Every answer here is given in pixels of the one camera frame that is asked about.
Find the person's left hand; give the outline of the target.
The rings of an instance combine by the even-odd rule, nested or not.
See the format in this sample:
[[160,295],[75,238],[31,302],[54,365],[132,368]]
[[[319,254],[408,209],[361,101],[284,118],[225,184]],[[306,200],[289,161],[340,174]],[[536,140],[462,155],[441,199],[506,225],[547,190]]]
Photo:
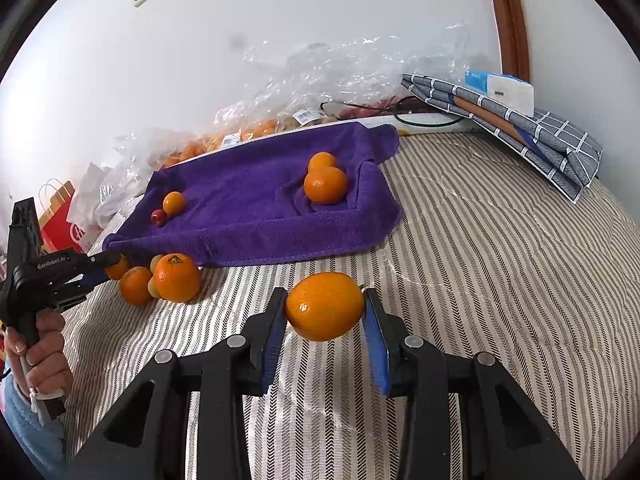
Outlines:
[[73,374],[64,354],[62,330],[65,318],[58,312],[41,311],[37,316],[39,341],[26,344],[23,337],[9,327],[6,331],[6,354],[18,391],[25,399],[30,389],[41,394],[58,390],[66,398],[73,385]]

